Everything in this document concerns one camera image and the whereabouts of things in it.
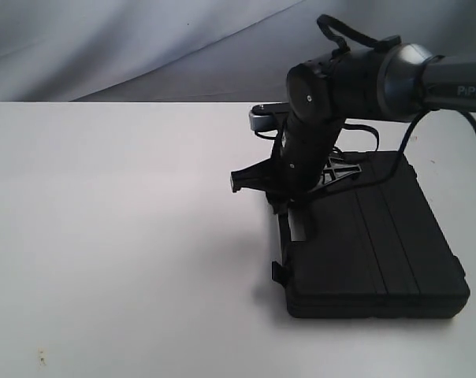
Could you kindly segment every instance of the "black plastic case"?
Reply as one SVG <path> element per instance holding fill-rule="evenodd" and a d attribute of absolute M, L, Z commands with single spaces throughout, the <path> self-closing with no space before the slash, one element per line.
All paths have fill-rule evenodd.
<path fill-rule="evenodd" d="M 383 177 L 396 156 L 368 154 L 354 183 Z M 290 209 L 278 221 L 283 261 L 273 263 L 273 278 L 284 284 L 293 317 L 449 318 L 469 298 L 459 259 L 405 157 L 389 182 Z"/>

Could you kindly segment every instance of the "white tabletop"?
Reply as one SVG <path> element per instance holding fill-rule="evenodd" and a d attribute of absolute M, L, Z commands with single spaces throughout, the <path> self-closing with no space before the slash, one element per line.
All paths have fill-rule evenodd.
<path fill-rule="evenodd" d="M 470 125 L 432 114 L 407 148 L 467 272 L 462 313 L 299 321 L 270 280 L 263 194 L 229 187 L 270 152 L 250 106 L 0 104 L 0 377 L 476 376 Z M 371 124 L 397 148 L 405 125 Z"/>

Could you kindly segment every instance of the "white table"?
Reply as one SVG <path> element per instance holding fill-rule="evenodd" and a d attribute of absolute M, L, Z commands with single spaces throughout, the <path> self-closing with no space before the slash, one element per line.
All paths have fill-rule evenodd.
<path fill-rule="evenodd" d="M 463 312 L 297 321 L 270 281 L 263 194 L 229 187 L 231 170 L 270 152 L 250 106 L 0 103 L 1 378 L 476 376 L 469 124 L 433 114 L 407 148 L 466 269 Z M 396 149 L 405 125 L 372 124 Z"/>

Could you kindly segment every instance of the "gray fabric backdrop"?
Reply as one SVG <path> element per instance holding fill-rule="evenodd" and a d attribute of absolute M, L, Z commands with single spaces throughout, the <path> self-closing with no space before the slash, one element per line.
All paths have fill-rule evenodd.
<path fill-rule="evenodd" d="M 476 52 L 476 0 L 0 0 L 0 101 L 279 101 L 320 13 Z"/>

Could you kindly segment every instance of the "black carrying case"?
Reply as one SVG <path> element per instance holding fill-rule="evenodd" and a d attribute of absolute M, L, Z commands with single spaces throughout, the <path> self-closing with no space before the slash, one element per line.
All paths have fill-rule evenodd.
<path fill-rule="evenodd" d="M 328 191 L 385 176 L 396 156 L 367 154 L 357 180 Z M 405 157 L 387 183 L 291 206 L 278 222 L 282 264 L 273 263 L 273 279 L 293 317 L 449 318 L 469 298 L 462 265 Z"/>

